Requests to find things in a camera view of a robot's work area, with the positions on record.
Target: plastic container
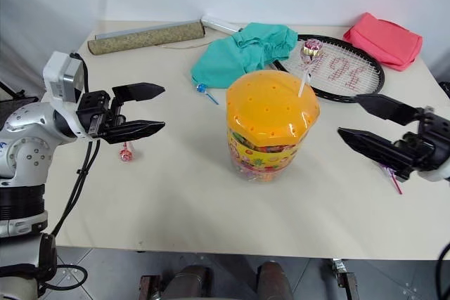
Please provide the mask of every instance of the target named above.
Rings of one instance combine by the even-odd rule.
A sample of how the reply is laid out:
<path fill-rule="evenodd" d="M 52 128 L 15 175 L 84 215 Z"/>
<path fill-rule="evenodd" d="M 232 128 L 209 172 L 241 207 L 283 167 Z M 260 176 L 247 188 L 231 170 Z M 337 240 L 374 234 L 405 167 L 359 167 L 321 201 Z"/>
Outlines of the plastic container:
<path fill-rule="evenodd" d="M 287 72 L 260 70 L 236 80 L 226 92 L 228 144 L 235 168 L 249 181 L 271 181 L 292 162 L 317 120 L 312 88 Z"/>

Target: pink bag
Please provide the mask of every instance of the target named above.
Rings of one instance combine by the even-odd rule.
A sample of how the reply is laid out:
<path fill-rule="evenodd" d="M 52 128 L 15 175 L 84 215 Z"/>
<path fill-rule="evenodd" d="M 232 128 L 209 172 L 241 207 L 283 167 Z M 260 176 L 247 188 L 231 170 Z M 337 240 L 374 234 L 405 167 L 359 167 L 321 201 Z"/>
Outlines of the pink bag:
<path fill-rule="evenodd" d="M 366 51 L 379 63 L 405 70 L 420 52 L 422 37 L 370 13 L 344 34 L 344 40 Z"/>

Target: white table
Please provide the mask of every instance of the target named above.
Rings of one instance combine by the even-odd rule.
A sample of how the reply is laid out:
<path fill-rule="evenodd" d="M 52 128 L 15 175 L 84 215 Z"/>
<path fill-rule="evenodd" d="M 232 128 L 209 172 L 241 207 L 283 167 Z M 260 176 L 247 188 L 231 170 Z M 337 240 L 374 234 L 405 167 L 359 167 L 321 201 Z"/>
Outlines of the white table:
<path fill-rule="evenodd" d="M 111 32 L 160 22 L 103 22 Z M 296 27 L 301 33 L 341 37 L 345 27 Z M 219 37 L 167 47 L 198 46 Z M 126 103 L 128 120 L 167 125 L 134 141 L 136 160 L 119 161 L 122 145 L 102 142 L 78 205 L 59 245 L 152 251 L 216 252 L 358 259 L 436 259 L 450 240 L 450 186 L 411 175 L 399 195 L 372 161 L 338 136 L 344 126 L 390 140 L 407 130 L 357 104 L 320 99 L 321 116 L 290 167 L 276 182 L 248 183 L 234 172 L 226 145 L 225 90 L 216 106 L 196 93 L 190 69 L 206 46 L 161 46 L 93 56 L 79 52 L 92 91 L 148 81 L 166 88 L 150 101 Z M 450 100 L 419 58 L 404 72 L 385 68 L 382 93 L 412 106 L 448 107 Z M 56 150 L 46 187 L 53 228 L 84 158 L 83 141 Z"/>

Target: orange lid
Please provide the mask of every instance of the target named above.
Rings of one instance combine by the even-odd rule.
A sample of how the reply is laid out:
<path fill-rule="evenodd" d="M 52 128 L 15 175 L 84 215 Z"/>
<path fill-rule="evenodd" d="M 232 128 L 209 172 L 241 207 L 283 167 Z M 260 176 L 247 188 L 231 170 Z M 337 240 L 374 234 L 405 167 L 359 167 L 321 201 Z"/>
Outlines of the orange lid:
<path fill-rule="evenodd" d="M 228 126 L 258 147 L 297 144 L 319 116 L 312 88 L 287 72 L 258 70 L 226 91 Z"/>

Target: rolled mat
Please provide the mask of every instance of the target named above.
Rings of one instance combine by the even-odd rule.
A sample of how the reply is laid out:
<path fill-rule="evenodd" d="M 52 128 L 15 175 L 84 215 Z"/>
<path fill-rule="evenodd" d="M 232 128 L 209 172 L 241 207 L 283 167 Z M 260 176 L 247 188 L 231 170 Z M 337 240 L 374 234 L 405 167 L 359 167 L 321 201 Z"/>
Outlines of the rolled mat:
<path fill-rule="evenodd" d="M 89 40 L 87 47 L 95 56 L 101 54 L 126 51 L 133 48 L 168 44 L 205 36 L 205 29 L 200 21 L 184 23 L 157 29 L 149 28 L 146 31 L 123 34 L 104 39 Z"/>

